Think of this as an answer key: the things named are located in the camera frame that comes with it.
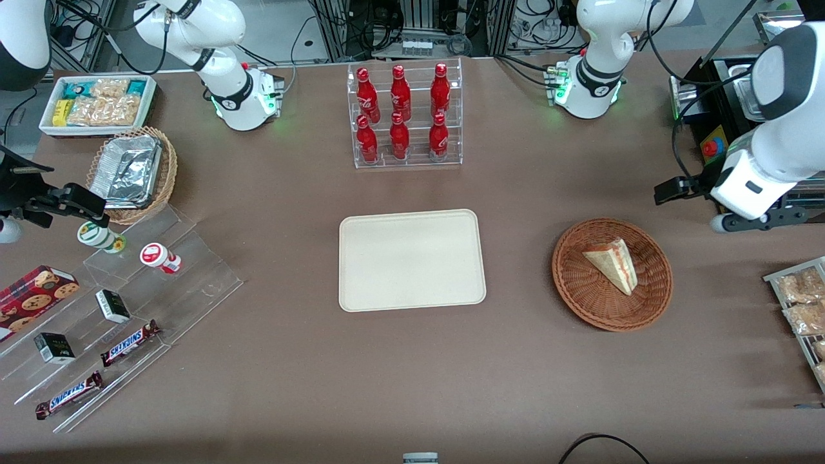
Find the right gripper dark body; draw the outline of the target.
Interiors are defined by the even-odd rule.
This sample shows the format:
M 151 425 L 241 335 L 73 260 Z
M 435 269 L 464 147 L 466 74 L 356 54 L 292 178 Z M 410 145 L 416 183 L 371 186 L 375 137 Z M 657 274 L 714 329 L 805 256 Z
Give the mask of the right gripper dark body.
M 54 168 L 25 159 L 5 145 L 1 150 L 1 213 L 9 215 L 13 209 L 23 208 L 30 200 L 49 193 L 51 187 L 42 173 L 50 173 Z

